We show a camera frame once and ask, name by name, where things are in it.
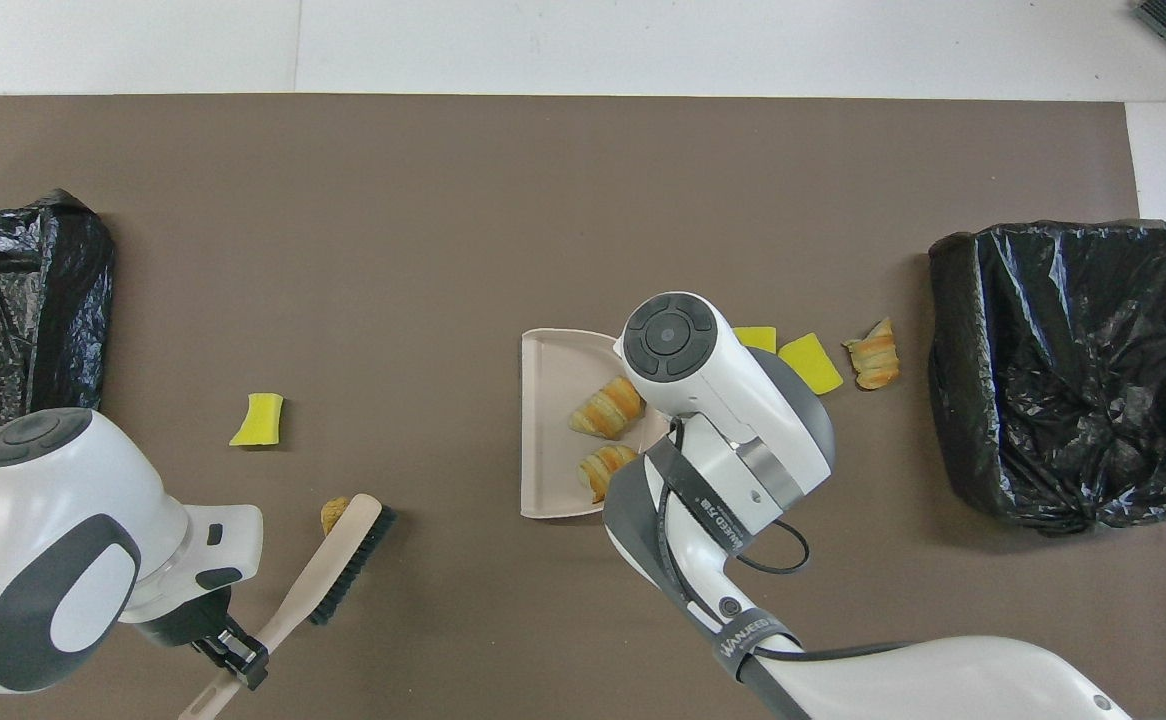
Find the black bag lined bin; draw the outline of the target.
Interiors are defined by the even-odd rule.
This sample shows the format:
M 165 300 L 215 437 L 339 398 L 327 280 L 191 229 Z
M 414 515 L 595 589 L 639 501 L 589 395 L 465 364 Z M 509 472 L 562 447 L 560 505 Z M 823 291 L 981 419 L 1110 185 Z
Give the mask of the black bag lined bin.
M 99 407 L 115 242 L 71 193 L 0 209 L 0 427 L 51 407 Z
M 950 487 L 1044 536 L 1166 520 L 1166 225 L 1032 222 L 930 246 Z

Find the orange striped croissant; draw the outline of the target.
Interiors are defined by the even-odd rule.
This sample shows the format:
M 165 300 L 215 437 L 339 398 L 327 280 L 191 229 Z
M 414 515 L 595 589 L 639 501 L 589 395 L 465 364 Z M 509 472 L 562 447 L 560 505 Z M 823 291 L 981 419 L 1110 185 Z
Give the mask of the orange striped croissant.
M 619 439 L 630 425 L 642 418 L 644 406 L 646 401 L 632 382 L 624 375 L 616 375 L 575 407 L 566 422 L 569 429 L 584 436 Z

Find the brown table mat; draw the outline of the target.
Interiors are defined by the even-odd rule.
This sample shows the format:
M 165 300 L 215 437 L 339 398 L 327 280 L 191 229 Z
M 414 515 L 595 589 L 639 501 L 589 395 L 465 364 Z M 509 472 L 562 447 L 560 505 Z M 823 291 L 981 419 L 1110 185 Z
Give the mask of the brown table mat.
M 0 208 L 62 188 L 115 240 L 103 413 L 187 503 L 255 503 L 262 625 L 326 498 L 396 527 L 332 623 L 223 720 L 770 720 L 611 546 L 519 513 L 520 337 L 662 291 L 902 377 L 826 397 L 792 576 L 731 566 L 808 646 L 1004 635 L 1166 716 L 1166 523 L 1046 539 L 951 492 L 926 377 L 932 243 L 1139 215 L 1119 104 L 684 97 L 0 97 Z M 248 394 L 280 443 L 230 447 Z

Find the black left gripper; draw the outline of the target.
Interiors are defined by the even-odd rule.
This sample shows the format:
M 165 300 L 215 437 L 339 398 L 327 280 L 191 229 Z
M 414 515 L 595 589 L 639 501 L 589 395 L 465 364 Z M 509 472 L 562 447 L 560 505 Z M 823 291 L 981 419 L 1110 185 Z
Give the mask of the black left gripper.
M 217 667 L 243 687 L 255 691 L 268 676 L 269 651 L 240 625 L 229 625 L 232 589 L 218 588 L 181 603 L 159 618 L 132 623 L 132 628 L 157 646 L 194 644 Z

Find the beige plastic dustpan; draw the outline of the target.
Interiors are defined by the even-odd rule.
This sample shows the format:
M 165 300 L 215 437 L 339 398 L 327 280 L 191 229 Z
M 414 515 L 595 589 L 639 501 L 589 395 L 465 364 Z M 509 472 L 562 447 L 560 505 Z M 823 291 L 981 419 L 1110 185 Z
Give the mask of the beige plastic dustpan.
M 614 337 L 578 329 L 538 328 L 524 333 L 522 429 L 520 429 L 520 512 L 524 518 L 574 518 L 598 512 L 577 469 L 586 455 L 607 445 L 647 450 L 669 424 L 659 411 L 646 408 L 623 436 L 588 436 L 568 425 L 571 411 L 603 384 L 624 373 L 614 352 Z

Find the beige hand brush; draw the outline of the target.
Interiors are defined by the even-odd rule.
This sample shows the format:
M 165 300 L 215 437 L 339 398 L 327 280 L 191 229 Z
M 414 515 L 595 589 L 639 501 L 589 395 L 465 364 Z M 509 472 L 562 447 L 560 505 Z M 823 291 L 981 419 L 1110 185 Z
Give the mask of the beige hand brush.
M 379 543 L 395 523 L 396 511 L 382 505 L 375 497 L 351 497 L 275 614 L 254 634 L 259 650 L 251 651 L 243 670 L 225 670 L 216 676 L 181 712 L 180 720 L 216 720 L 240 688 L 257 688 L 266 679 L 272 653 L 298 625 L 330 623 Z

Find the small yellow sponge piece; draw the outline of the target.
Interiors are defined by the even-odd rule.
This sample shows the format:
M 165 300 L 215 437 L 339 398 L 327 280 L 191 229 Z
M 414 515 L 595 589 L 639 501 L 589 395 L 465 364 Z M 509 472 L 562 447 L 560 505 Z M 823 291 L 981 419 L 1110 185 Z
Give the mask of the small yellow sponge piece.
M 269 447 L 280 443 L 283 396 L 253 392 L 246 396 L 246 411 L 230 447 Z

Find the yellow wedge sponge piece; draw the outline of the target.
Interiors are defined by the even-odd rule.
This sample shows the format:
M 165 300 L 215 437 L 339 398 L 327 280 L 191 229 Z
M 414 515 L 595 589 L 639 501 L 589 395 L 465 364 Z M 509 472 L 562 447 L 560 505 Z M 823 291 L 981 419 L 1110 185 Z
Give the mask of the yellow wedge sponge piece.
M 843 386 L 843 375 L 835 368 L 815 333 L 803 334 L 798 340 L 779 347 L 778 356 L 798 373 L 813 393 L 822 396 Z

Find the pale striped croissant piece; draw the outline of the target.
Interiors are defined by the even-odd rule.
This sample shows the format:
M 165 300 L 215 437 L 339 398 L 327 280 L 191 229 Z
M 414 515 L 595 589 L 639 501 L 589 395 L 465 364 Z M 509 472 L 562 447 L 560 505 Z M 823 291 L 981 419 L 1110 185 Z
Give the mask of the pale striped croissant piece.
M 888 316 L 881 319 L 865 337 L 843 341 L 842 347 L 851 359 L 856 373 L 854 382 L 863 391 L 886 387 L 900 378 L 900 359 Z

